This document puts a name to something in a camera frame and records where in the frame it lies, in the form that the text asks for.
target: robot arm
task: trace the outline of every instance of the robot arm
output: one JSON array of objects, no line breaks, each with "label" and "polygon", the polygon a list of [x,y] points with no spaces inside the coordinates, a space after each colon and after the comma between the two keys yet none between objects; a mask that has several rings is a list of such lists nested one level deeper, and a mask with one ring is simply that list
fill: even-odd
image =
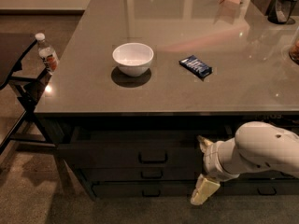
[{"label": "robot arm", "polygon": [[299,177],[299,137],[290,131],[263,122],[249,122],[228,141],[209,143],[202,137],[199,141],[205,153],[206,176],[198,178],[193,204],[202,204],[221,181],[238,178],[240,174],[276,170]]}]

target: bottle cap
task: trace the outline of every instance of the bottle cap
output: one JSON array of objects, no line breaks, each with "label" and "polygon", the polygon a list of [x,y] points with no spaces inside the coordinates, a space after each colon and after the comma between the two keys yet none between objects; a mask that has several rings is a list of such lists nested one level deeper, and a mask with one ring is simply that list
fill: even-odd
[{"label": "bottle cap", "polygon": [[45,35],[44,34],[36,34],[36,40],[37,41],[42,41],[42,40],[45,40]]}]

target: bottle label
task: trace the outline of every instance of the bottle label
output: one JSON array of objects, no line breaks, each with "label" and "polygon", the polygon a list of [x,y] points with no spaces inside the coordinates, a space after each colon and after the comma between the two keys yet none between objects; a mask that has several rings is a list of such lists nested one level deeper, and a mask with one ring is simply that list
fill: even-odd
[{"label": "bottle label", "polygon": [[47,57],[42,57],[43,63],[46,65],[46,69],[49,72],[53,72],[59,63],[56,52],[54,51],[51,55]]}]

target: water bottle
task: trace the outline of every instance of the water bottle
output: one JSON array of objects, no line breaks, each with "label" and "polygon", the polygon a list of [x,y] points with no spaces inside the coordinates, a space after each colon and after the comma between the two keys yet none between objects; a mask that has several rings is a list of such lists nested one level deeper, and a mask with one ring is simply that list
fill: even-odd
[{"label": "water bottle", "polygon": [[44,34],[36,34],[38,54],[46,66],[47,71],[52,74],[59,64],[55,49],[46,40]]}]

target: white bowl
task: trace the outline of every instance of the white bowl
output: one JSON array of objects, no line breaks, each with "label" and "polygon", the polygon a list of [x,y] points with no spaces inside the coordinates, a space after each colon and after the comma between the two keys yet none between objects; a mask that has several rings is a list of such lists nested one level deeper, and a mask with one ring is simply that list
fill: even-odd
[{"label": "white bowl", "polygon": [[124,74],[139,77],[150,68],[153,50],[145,44],[126,43],[115,48],[112,56]]}]

